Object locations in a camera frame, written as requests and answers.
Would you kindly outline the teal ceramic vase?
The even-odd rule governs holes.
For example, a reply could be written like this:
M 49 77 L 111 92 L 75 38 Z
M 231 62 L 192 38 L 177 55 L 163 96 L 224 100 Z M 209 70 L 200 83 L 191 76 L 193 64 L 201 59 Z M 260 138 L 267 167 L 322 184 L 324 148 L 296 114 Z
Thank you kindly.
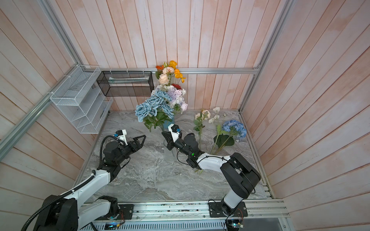
M 164 123 L 163 123 L 164 130 L 165 130 L 165 131 L 168 131 L 168 127 L 169 127 L 171 124 L 174 124 L 174 121 L 173 121 L 173 120 L 171 120 L 171 121 L 168 121 L 168 120 L 164 121 Z

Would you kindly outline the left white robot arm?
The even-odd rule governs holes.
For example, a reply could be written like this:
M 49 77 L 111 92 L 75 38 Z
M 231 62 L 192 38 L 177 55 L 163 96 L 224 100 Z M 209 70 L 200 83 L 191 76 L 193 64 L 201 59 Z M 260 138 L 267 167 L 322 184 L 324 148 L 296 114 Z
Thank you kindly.
M 35 231 L 78 231 L 100 217 L 124 220 L 124 213 L 118 200 L 112 196 L 101 196 L 86 206 L 85 202 L 102 187 L 112 182 L 119 172 L 129 163 L 131 155 L 139 151 L 146 139 L 145 135 L 126 140 L 126 130 L 108 135 L 109 143 L 101 143 L 99 165 L 92 170 L 90 177 L 61 195 L 47 197 L 24 224 L 28 229 L 35 221 Z

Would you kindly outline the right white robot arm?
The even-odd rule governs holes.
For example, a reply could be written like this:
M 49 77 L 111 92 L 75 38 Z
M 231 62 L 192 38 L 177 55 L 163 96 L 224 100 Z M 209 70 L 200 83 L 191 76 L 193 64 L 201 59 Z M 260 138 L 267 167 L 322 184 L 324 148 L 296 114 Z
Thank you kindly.
M 190 133 L 184 139 L 180 132 L 164 132 L 167 149 L 177 149 L 187 156 L 186 165 L 199 170 L 212 170 L 222 173 L 231 190 L 221 201 L 225 210 L 233 211 L 244 199 L 255 192 L 261 180 L 260 173 L 239 153 L 231 156 L 214 156 L 198 148 L 195 135 Z

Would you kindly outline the black mesh wall basket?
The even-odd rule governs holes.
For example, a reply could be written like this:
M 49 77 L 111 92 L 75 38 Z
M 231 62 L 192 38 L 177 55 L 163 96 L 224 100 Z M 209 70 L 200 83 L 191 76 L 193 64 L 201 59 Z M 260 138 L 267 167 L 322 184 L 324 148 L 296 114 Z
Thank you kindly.
M 154 90 L 149 71 L 102 71 L 97 84 L 108 97 L 146 97 Z

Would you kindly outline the red gerbera stem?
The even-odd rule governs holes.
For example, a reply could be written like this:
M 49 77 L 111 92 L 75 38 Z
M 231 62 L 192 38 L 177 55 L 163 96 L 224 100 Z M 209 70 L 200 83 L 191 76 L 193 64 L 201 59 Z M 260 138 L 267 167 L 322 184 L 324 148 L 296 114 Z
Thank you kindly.
M 181 86 L 180 85 L 177 85 L 177 84 L 172 84 L 172 86 L 174 86 L 178 90 L 181 90 L 182 89 Z

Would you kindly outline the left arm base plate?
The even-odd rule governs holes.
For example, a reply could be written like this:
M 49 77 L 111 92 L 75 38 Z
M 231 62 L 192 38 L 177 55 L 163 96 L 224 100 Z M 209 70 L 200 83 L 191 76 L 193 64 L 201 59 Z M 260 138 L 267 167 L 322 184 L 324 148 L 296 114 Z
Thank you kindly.
M 131 220 L 134 212 L 134 204 L 119 204 L 118 214 L 114 216 L 102 216 L 96 220 L 118 220 L 123 222 L 124 220 Z

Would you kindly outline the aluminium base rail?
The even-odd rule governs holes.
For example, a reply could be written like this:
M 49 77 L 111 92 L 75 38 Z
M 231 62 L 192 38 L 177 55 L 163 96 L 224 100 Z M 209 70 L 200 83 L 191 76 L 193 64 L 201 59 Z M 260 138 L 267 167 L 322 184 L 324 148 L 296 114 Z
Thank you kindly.
M 80 229 L 95 231 L 201 231 L 201 230 L 263 230 L 277 225 L 279 230 L 295 228 L 281 200 L 246 200 L 248 216 L 211 218 L 208 201 L 136 202 L 131 220 L 94 220 Z

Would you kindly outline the yellow poppy spray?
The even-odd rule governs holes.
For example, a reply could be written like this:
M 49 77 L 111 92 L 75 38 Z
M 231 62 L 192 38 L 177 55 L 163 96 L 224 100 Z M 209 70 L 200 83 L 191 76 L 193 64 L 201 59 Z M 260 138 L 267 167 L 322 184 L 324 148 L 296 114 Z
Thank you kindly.
M 176 61 L 171 60 L 168 64 L 168 67 L 173 69 L 172 71 L 168 72 L 171 76 L 171 83 L 172 84 L 180 84 L 180 83 L 185 82 L 186 77 L 177 68 L 177 62 Z

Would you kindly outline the cream rose spray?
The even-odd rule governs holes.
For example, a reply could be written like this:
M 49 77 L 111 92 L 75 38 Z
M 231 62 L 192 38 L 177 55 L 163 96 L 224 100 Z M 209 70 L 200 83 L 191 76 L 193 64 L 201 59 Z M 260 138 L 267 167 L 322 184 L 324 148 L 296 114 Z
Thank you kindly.
M 198 133 L 198 148 L 201 149 L 201 138 L 202 138 L 202 130 L 205 128 L 203 123 L 210 119 L 211 113 L 209 110 L 202 109 L 199 113 L 195 114 L 194 119 L 194 130 Z

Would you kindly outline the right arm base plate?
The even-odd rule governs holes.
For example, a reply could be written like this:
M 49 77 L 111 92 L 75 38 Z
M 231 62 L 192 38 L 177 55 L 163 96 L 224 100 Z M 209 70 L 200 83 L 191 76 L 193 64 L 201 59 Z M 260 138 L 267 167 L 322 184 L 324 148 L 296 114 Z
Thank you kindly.
M 221 202 L 216 202 L 215 200 L 211 199 L 208 201 L 208 209 L 211 218 L 244 218 L 248 216 L 248 212 L 243 201 L 241 201 L 235 208 L 230 208 L 223 200 Z

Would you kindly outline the blue hydrangea stem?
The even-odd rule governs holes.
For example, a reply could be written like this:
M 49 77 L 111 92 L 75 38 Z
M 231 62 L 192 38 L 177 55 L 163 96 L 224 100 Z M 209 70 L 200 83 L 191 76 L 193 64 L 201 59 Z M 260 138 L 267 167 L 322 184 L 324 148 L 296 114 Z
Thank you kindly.
M 236 120 L 228 120 L 216 126 L 217 135 L 214 137 L 214 145 L 211 154 L 216 155 L 224 147 L 233 146 L 236 141 L 242 140 L 247 135 L 244 125 Z

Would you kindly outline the peach rose spray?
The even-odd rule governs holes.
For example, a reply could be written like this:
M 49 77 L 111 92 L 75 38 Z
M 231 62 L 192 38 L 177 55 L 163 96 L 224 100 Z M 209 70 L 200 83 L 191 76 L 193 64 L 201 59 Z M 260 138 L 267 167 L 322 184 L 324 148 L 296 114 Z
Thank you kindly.
M 167 62 L 164 62 L 162 65 L 164 65 L 164 69 L 161 72 L 156 71 L 156 78 L 159 81 L 160 85 L 170 85 L 171 83 L 171 76 L 168 73 L 169 71 L 172 71 L 173 69 L 168 67 Z

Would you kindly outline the dusty blue rose bunch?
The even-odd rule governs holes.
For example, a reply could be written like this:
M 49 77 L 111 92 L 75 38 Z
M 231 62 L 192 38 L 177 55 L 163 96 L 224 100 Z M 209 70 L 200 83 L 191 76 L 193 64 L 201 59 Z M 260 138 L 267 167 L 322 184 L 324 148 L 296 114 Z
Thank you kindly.
M 165 131 L 165 122 L 171 122 L 174 118 L 171 100 L 167 92 L 153 90 L 148 99 L 136 106 L 135 115 L 138 122 L 143 123 L 149 131 L 156 128 Z

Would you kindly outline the lilac pompom flower spray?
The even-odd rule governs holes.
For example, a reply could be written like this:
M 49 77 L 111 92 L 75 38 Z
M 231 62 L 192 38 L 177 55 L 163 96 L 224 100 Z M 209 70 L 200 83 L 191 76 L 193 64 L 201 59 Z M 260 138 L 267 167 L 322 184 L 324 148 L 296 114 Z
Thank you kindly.
M 182 88 L 177 88 L 173 85 L 159 85 L 151 93 L 151 96 L 162 96 L 168 99 L 172 104 L 182 104 L 185 102 L 186 90 Z

